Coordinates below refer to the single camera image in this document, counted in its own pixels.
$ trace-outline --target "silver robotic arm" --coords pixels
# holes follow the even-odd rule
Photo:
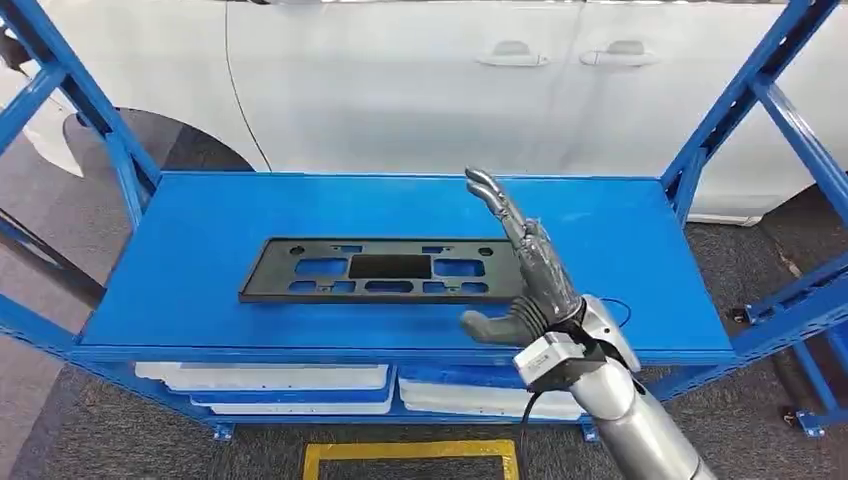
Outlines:
[[[542,225],[525,219],[488,173],[465,175],[468,191],[503,225],[525,280],[506,316],[465,312],[465,331],[481,343],[526,347],[513,363],[528,390],[571,392],[626,478],[716,478],[633,377],[641,366],[618,323],[599,299],[577,293]]]

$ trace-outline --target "car door handle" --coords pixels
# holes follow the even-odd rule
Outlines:
[[[580,63],[591,67],[638,68],[659,62],[659,57],[645,49],[638,40],[616,40],[604,49],[580,54]]]
[[[490,53],[477,57],[477,62],[493,67],[543,67],[550,59],[534,53],[520,40],[504,40],[498,42]]]

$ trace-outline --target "yellow floor marking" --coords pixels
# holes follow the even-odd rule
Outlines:
[[[318,480],[321,460],[377,458],[501,457],[504,480],[518,480],[518,459],[512,440],[460,440],[421,443],[310,444],[303,461],[303,480]]]

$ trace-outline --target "black plastic bracket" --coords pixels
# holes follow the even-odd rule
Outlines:
[[[506,239],[271,238],[239,300],[508,303],[523,286]]]

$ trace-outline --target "blue metal shelf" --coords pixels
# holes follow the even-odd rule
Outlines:
[[[680,365],[732,358],[657,180],[504,183],[528,215],[543,219],[578,288],[630,305],[625,331],[644,361]],[[593,232],[591,240],[572,235],[586,231]],[[244,304],[236,295],[270,236],[500,235],[500,224],[465,191],[461,177],[166,172],[80,347],[121,347],[124,357],[111,360],[138,359],[140,350],[156,346],[161,355],[182,361],[189,348],[201,355],[227,348],[245,356],[275,348],[276,362],[509,365],[514,349],[475,343],[461,329],[465,305]],[[654,301],[669,289],[675,295]],[[506,305],[475,308],[498,314]]]
[[[504,180],[522,209],[542,218],[578,288],[630,305],[625,333],[642,361],[680,366],[650,386],[661,399],[848,319],[846,254],[748,305],[753,325],[729,339],[680,230],[703,167],[757,102],[848,223],[848,177],[774,83],[837,3],[789,0],[660,178]],[[476,345],[460,331],[461,306],[237,300],[251,261],[270,236],[479,238],[499,236],[501,228],[452,176],[163,174],[35,0],[0,2],[0,15],[42,67],[0,113],[0,150],[61,88],[104,141],[137,228],[104,293],[0,212],[0,243],[95,310],[75,336],[0,295],[0,333],[213,426],[216,438],[231,437],[233,423],[509,421],[409,412],[397,397],[383,416],[221,416],[161,382],[137,378],[130,368],[135,361],[507,365],[513,350]],[[843,364],[844,328],[828,333]],[[825,403],[836,409],[819,420],[848,416],[830,400]],[[804,413],[799,420],[815,417]]]

